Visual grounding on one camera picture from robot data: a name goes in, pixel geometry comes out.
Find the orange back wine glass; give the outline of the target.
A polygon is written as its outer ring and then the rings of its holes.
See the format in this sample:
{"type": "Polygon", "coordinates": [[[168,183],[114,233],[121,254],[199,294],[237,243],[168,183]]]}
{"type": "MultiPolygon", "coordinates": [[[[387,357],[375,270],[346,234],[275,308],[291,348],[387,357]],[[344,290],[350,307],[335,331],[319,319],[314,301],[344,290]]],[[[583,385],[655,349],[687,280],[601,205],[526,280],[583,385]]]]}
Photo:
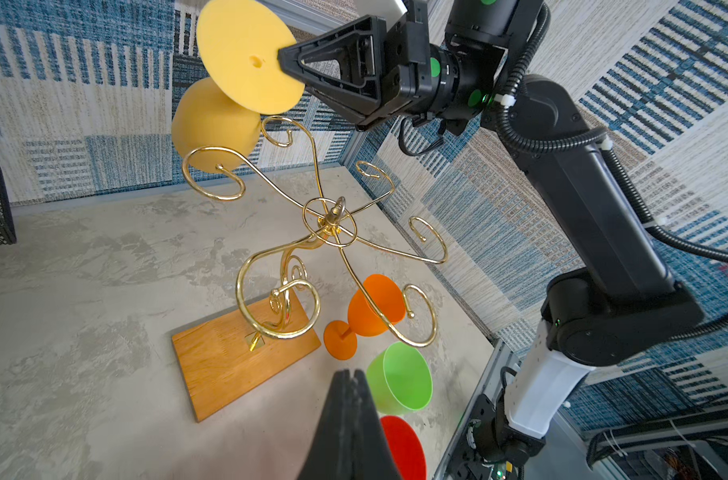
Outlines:
{"type": "MultiPolygon", "coordinates": [[[[392,323],[406,317],[402,291],[389,277],[373,274],[363,282],[377,307],[392,323]]],[[[328,353],[338,360],[351,359],[358,348],[358,337],[374,337],[388,330],[386,324],[369,306],[364,293],[358,290],[348,306],[346,321],[330,322],[324,331],[324,343],[328,353]]]]}

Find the red plastic wine glass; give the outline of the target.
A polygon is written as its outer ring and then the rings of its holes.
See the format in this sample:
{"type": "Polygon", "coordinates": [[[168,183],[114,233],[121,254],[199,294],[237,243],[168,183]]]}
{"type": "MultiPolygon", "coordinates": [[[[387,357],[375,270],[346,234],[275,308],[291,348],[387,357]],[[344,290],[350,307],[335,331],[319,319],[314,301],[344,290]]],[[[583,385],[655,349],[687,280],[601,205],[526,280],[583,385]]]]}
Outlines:
{"type": "Polygon", "coordinates": [[[401,478],[426,480],[427,460],[413,428],[398,416],[383,416],[380,422],[401,478]]]}

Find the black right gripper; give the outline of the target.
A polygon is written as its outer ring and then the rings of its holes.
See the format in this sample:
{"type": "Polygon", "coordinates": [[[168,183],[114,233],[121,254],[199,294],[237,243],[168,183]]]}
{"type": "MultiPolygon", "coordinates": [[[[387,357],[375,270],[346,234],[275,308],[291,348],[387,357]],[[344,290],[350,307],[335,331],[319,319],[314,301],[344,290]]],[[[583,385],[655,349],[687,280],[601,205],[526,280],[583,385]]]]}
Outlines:
{"type": "Polygon", "coordinates": [[[460,61],[430,39],[426,1],[365,1],[355,21],[279,50],[282,71],[357,130],[404,115],[457,120],[460,61]],[[339,78],[315,67],[336,62],[339,78]]]}

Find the yellow plastic wine glass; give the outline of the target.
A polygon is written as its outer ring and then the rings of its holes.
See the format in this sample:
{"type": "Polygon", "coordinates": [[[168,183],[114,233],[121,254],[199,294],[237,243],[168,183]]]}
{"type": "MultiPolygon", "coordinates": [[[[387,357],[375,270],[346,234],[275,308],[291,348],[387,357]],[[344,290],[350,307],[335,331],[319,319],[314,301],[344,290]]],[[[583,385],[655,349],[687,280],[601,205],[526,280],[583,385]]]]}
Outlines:
{"type": "Polygon", "coordinates": [[[207,76],[183,94],[172,121],[172,142],[184,168],[218,174],[235,170],[258,144],[262,118],[283,114],[305,85],[280,67],[279,51],[296,39],[258,1],[217,0],[201,11],[196,40],[207,76]]]}

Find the green plastic wine glass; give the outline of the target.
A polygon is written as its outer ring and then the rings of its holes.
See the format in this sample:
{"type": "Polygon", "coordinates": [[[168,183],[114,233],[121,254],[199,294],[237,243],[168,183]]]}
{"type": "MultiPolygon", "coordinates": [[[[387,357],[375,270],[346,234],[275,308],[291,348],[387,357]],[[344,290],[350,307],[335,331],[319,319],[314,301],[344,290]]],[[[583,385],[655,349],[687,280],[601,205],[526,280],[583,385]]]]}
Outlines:
{"type": "Polygon", "coordinates": [[[430,367],[417,348],[394,343],[368,366],[366,379],[376,409],[404,415],[426,408],[433,397],[430,367]]]}

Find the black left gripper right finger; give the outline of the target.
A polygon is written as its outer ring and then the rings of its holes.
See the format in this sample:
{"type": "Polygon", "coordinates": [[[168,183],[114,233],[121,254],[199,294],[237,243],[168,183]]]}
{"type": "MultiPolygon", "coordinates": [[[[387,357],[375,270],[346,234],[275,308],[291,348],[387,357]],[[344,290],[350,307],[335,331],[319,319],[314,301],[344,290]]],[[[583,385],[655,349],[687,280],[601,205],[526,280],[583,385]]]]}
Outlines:
{"type": "Polygon", "coordinates": [[[362,370],[353,374],[353,478],[401,479],[362,370]]]}

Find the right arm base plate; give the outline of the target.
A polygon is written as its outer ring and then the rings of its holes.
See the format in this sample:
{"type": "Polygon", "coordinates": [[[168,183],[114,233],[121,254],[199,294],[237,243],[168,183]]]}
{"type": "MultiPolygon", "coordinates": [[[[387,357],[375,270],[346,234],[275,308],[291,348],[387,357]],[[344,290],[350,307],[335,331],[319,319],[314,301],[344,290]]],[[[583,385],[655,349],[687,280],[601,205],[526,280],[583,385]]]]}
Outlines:
{"type": "Polygon", "coordinates": [[[531,437],[509,425],[504,392],[495,401],[481,394],[442,472],[448,479],[524,479],[525,464],[545,445],[545,438],[531,437]]]}

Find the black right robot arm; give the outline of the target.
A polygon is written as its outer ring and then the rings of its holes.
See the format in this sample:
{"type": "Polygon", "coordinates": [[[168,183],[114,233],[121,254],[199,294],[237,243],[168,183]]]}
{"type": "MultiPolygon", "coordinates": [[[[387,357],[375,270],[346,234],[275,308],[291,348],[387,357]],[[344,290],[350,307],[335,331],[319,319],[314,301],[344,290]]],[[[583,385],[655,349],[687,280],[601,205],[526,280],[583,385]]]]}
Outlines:
{"type": "Polygon", "coordinates": [[[457,479],[520,479],[562,403],[590,371],[649,348],[728,328],[706,321],[653,242],[728,264],[728,253],[654,220],[603,127],[529,65],[550,10],[541,1],[458,1],[445,43],[430,42],[424,6],[394,23],[364,15],[279,51],[282,71],[358,130],[392,118],[460,134],[479,118],[537,190],[583,267],[548,284],[537,337],[519,370],[503,367],[494,405],[477,401],[451,454],[457,479]]]}

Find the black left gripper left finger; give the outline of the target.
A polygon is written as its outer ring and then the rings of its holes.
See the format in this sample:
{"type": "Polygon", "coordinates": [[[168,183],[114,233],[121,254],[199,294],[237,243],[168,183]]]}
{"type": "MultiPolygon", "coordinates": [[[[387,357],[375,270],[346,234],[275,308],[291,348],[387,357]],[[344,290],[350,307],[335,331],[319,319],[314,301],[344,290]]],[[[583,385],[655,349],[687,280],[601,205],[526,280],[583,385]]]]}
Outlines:
{"type": "Polygon", "coordinates": [[[336,372],[298,479],[352,478],[353,394],[350,371],[336,372]]]}

